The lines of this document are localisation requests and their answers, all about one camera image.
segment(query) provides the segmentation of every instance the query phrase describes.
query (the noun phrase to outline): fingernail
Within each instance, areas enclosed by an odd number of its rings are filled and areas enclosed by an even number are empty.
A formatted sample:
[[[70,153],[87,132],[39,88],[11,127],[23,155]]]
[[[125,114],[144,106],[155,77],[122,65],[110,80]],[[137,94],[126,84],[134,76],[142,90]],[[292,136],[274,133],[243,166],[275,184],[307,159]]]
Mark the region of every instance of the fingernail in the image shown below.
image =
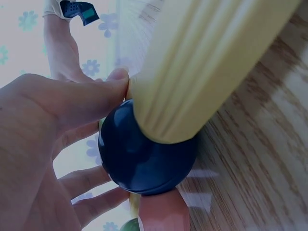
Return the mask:
[[[129,72],[129,67],[128,66],[120,66],[119,69],[124,69],[127,71],[127,73]]]
[[[128,71],[125,68],[117,68],[108,76],[106,81],[110,80],[121,80],[128,78]]]

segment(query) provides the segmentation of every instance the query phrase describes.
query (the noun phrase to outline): blue flower pattern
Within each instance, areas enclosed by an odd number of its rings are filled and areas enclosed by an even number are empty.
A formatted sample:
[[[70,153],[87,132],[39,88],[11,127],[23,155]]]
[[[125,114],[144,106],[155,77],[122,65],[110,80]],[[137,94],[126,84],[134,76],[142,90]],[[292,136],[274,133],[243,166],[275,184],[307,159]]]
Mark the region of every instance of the blue flower pattern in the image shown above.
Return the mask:
[[[75,204],[76,202],[80,201],[80,200],[85,200],[85,199],[90,199],[90,198],[93,198],[93,194],[90,193],[90,192],[87,192],[85,194],[82,194],[82,195],[74,198],[72,200],[72,205]]]
[[[110,30],[116,30],[118,28],[117,20],[117,14],[111,13],[111,14],[102,14],[100,19],[103,21],[103,23],[99,24],[98,29],[104,30],[104,36],[106,38],[111,37],[111,31]]]
[[[104,230],[103,231],[119,231],[117,225],[115,225],[113,222],[107,222],[103,226]]]
[[[89,147],[89,149],[87,150],[87,156],[95,157],[95,163],[97,165],[100,165],[101,157],[98,150],[98,135],[95,135],[94,140],[87,141],[87,146]]]
[[[101,65],[97,63],[97,60],[87,60],[87,63],[82,65],[82,71],[87,76],[95,76],[96,73],[99,73]]]
[[[25,11],[23,16],[19,17],[19,27],[24,31],[30,31],[37,24],[38,15],[34,11]]]
[[[4,65],[5,62],[8,60],[8,50],[5,48],[5,46],[0,47],[0,64]]]

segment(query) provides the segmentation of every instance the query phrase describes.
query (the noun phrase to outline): floral wallpaper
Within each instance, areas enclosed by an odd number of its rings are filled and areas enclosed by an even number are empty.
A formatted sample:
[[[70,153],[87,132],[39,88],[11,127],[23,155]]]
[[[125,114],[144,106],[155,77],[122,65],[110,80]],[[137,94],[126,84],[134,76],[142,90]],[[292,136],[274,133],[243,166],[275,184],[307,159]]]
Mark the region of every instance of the floral wallpaper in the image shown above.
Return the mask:
[[[1,0],[0,3],[0,87],[25,73],[35,73],[50,78],[46,47],[43,39],[42,0],[19,1]],[[119,64],[128,62],[116,48],[118,31],[117,0],[91,0],[100,19],[83,26],[80,18],[71,21],[71,32],[80,54],[80,67],[93,79],[106,78]],[[57,177],[79,169],[100,164],[95,134],[63,150],[54,161]],[[97,187],[74,200],[95,197],[116,187],[112,182]],[[119,207],[105,213],[85,231],[119,231],[131,219],[128,206]]]

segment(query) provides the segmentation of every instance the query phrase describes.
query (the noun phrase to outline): finger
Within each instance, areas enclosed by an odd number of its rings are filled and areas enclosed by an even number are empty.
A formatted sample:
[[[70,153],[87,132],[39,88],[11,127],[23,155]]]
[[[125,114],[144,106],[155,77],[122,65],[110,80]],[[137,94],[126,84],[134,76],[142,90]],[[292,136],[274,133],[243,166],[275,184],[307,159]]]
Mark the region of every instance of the finger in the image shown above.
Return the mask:
[[[128,73],[117,69],[107,82],[73,84],[64,90],[65,107],[57,108],[60,127],[76,127],[106,117],[123,102],[128,87]]]
[[[106,81],[120,80],[123,75],[128,75],[129,69],[126,66],[113,70]]]
[[[94,80],[91,79],[90,77],[86,76],[82,70],[80,70],[79,73],[72,75],[72,76],[67,76],[67,78],[75,83],[87,83],[87,82],[93,82]]]
[[[80,128],[76,128],[73,130],[69,130],[65,132],[55,143],[54,149],[52,152],[52,159],[54,160],[57,155],[62,151],[64,148],[76,143],[79,140],[87,138],[96,132],[98,132],[98,124],[99,122],[90,123],[84,125]]]
[[[127,93],[126,93],[126,96],[125,96],[125,100],[130,100],[130,99],[133,98],[133,96],[132,96],[133,89],[132,88],[133,88],[135,82],[138,79],[138,75],[139,75],[139,73],[137,73],[134,76],[130,77],[129,83],[128,83],[128,90],[127,90]]]
[[[71,199],[109,181],[110,178],[102,166],[71,172],[59,179]]]
[[[71,36],[69,22],[59,18],[54,14],[44,16],[44,35],[46,38],[53,38],[52,36]]]
[[[97,197],[78,201],[73,206],[81,227],[84,228],[101,214],[119,206],[128,197],[127,191],[115,188]]]
[[[79,50],[78,50],[78,45],[75,41],[75,39],[73,38],[73,36],[70,36],[70,44],[71,44],[71,47],[77,57],[77,61],[79,63]]]
[[[29,74],[6,87],[41,107],[49,120],[53,119],[59,137],[65,131],[106,117],[123,102],[128,87],[128,73],[124,69],[118,69],[117,73],[117,76],[122,77],[119,80],[83,84]]]
[[[63,82],[69,82],[70,80],[67,79],[63,74],[55,72],[51,69],[51,78]]]

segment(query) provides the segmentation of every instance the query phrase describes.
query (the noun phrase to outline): toy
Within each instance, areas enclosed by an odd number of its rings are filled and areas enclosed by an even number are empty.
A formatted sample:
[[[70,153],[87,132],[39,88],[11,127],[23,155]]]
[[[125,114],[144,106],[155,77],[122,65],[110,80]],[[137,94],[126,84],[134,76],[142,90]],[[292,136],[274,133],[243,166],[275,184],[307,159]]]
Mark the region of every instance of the toy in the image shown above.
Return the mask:
[[[196,134],[299,2],[165,1],[141,72],[130,82],[133,101],[106,118],[99,137],[111,178],[141,194],[141,230],[189,230],[188,208],[175,186],[192,166]],[[169,159],[174,152],[178,161]]]
[[[140,231],[138,219],[134,218],[128,222],[126,222],[120,231]]]

